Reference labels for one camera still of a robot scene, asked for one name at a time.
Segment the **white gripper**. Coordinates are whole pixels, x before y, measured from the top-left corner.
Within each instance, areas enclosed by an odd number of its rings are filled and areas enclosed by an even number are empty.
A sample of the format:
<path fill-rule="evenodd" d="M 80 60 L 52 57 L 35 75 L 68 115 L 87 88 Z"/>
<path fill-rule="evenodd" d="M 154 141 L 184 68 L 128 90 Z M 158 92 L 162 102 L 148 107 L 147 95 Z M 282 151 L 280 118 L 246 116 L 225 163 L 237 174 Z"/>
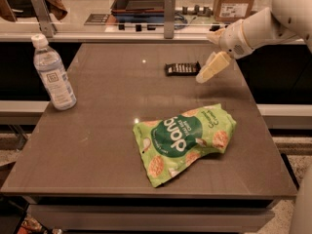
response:
<path fill-rule="evenodd" d="M 225 29 L 208 32 L 207 39 L 219 45 L 222 51 L 211 53 L 196 76 L 198 83 L 205 83 L 217 75 L 230 64 L 231 58 L 240 59 L 254 51 L 245 38 L 242 19 L 228 25 Z"/>

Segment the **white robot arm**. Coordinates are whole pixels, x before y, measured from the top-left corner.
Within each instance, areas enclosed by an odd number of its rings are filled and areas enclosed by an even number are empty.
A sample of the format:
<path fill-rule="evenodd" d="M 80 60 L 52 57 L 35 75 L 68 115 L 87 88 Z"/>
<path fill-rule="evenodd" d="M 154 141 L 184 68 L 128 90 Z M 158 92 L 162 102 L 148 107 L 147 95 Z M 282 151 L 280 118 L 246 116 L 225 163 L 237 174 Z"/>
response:
<path fill-rule="evenodd" d="M 270 8 L 210 32 L 207 38 L 220 52 L 210 54 L 196 76 L 198 83 L 213 78 L 232 59 L 246 57 L 263 46 L 300 38 L 312 52 L 312 0 L 272 0 Z"/>

